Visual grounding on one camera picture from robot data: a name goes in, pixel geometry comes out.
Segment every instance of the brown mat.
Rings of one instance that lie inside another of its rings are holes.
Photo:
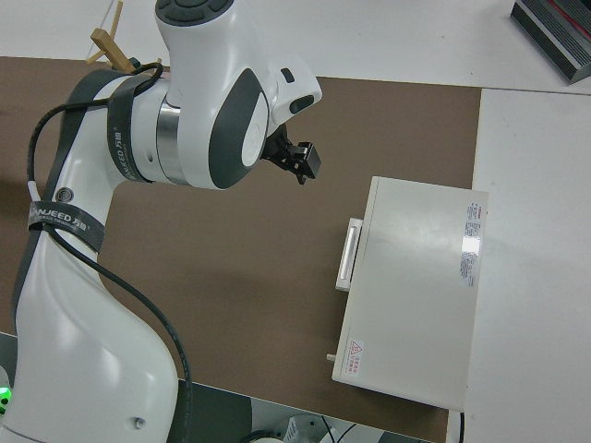
[[[0,329],[26,242],[25,157],[37,120],[91,68],[0,58]],[[470,187],[480,90],[321,80],[323,101],[289,125],[319,149],[305,186],[262,162],[225,192],[126,183],[101,262],[177,326],[195,380],[264,400],[443,442],[447,411],[331,380],[346,294],[334,290],[346,226],[363,217],[372,175]],[[38,156],[45,177],[58,124]],[[143,307],[108,287],[135,312]]]

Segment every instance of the white table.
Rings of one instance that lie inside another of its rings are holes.
[[[591,435],[590,117],[588,96],[483,91],[473,188],[489,197],[468,443]]]

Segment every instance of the black cable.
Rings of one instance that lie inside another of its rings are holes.
[[[464,443],[464,413],[460,413],[460,438],[458,439],[458,443]]]
[[[326,418],[324,418],[324,415],[321,415],[320,417],[322,417],[322,422],[324,422],[324,425],[326,426],[326,430],[329,431],[329,436],[331,436],[331,442],[336,443],[336,441],[334,441],[334,435],[332,434],[331,427],[329,426],[328,423],[326,423]]]
[[[155,69],[154,73],[146,79],[146,81],[140,83],[134,92],[134,96],[137,97],[140,94],[144,93],[146,90],[150,89],[154,84],[158,81],[161,77],[164,67],[161,63],[148,63],[146,65],[140,66],[138,69],[133,71],[133,75],[141,74],[142,72],[148,71],[150,69]],[[27,158],[27,181],[34,182],[35,181],[35,150],[37,149],[37,142],[39,141],[39,136],[43,131],[43,128],[47,123],[56,115],[62,113],[63,111],[76,111],[76,110],[87,110],[89,108],[96,108],[107,106],[109,104],[110,99],[98,99],[92,100],[89,102],[77,102],[77,103],[64,103],[59,106],[56,106],[54,109],[49,111],[45,114],[39,123],[35,126],[32,135],[30,136],[29,140],[29,155]]]
[[[336,443],[341,443],[341,441],[343,440],[344,436],[347,435],[347,433],[353,429],[356,426],[356,423],[353,423],[352,425],[350,425],[349,427],[347,427],[347,430],[343,432],[343,434],[341,435],[341,437],[336,440]]]
[[[148,63],[146,65],[140,66],[136,69],[132,74],[137,75],[142,72],[148,71],[150,69],[155,69],[154,73],[146,79],[146,81],[140,83],[134,92],[134,96],[137,97],[146,90],[150,89],[158,79],[162,76],[163,73],[163,65],[160,63]],[[110,99],[98,99],[92,100],[89,102],[76,102],[76,103],[65,103],[60,106],[55,107],[47,114],[45,114],[39,123],[35,126],[33,133],[30,137],[29,142],[29,155],[27,158],[27,180],[29,182],[35,181],[35,150],[37,149],[37,142],[39,141],[39,137],[45,125],[56,115],[62,113],[63,111],[73,111],[73,110],[88,110],[89,108],[93,107],[102,107],[107,106],[110,102]],[[193,392],[192,392],[192,380],[191,380],[191,369],[187,360],[187,354],[183,347],[182,342],[180,341],[178,334],[176,333],[175,328],[170,323],[168,318],[164,315],[164,313],[156,306],[148,297],[146,297],[143,293],[133,287],[131,284],[127,283],[119,276],[104,268],[103,266],[99,265],[97,262],[91,260],[90,258],[86,257],[84,254],[79,252],[74,246],[68,243],[61,235],[57,233],[53,226],[45,224],[43,229],[57,242],[60,246],[62,246],[69,254],[86,264],[87,266],[91,267],[92,269],[99,272],[105,278],[111,280],[124,290],[131,293],[134,297],[136,297],[142,304],[144,304],[148,309],[152,312],[154,316],[160,320],[163,324],[166,332],[170,335],[173,343],[175,344],[175,348],[178,352],[179,359],[181,361],[181,366],[183,366],[183,377],[185,378],[185,391],[186,391],[186,410],[185,410],[185,435],[183,437],[183,442],[189,441],[189,433],[191,427],[191,416],[193,410]]]
[[[143,293],[141,293],[138,289],[133,287],[131,284],[123,280],[121,277],[117,276],[107,268],[99,265],[96,261],[86,257],[80,251],[78,251],[74,246],[68,243],[51,225],[44,224],[43,229],[49,234],[49,236],[60,246],[62,246],[66,252],[80,260],[85,265],[91,267],[92,269],[96,270],[99,274],[103,275],[105,278],[109,279],[116,285],[120,286],[121,288],[125,289],[128,293],[136,297],[143,305],[145,305],[152,314],[160,320],[163,324],[166,332],[170,335],[173,343],[175,344],[176,351],[178,352],[178,356],[181,361],[181,365],[183,366],[183,374],[185,377],[185,387],[187,391],[187,402],[186,402],[186,416],[185,416],[185,424],[187,427],[187,432],[190,424],[190,415],[193,406],[192,401],[192,390],[191,390],[191,368],[189,366],[187,360],[187,354],[185,352],[185,348],[183,347],[183,343],[180,341],[178,334],[176,333],[175,327],[171,324],[171,322],[166,318],[164,313],[156,306],[148,297],[146,297]]]

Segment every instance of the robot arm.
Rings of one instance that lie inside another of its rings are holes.
[[[66,112],[45,191],[31,206],[33,225],[57,227],[60,243],[91,261],[126,179],[226,189],[260,158],[300,183],[320,166],[312,145],[295,147],[284,132],[286,120],[320,99],[318,82],[295,57],[263,55],[246,0],[159,0],[156,16],[171,80],[138,95],[146,76],[84,78],[69,101],[108,106]],[[96,269],[32,231],[15,301],[17,374],[0,443],[166,441],[174,361]]]

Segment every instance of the label sticker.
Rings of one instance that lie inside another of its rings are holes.
[[[460,277],[465,286],[473,287],[478,274],[478,255],[482,241],[483,209],[476,202],[470,203],[466,210],[464,239],[462,240],[462,260],[460,261]]]
[[[363,348],[365,343],[361,340],[349,340],[347,346],[347,358],[345,359],[344,372],[348,376],[356,377],[359,375],[359,369],[361,368],[361,357],[363,355]]]

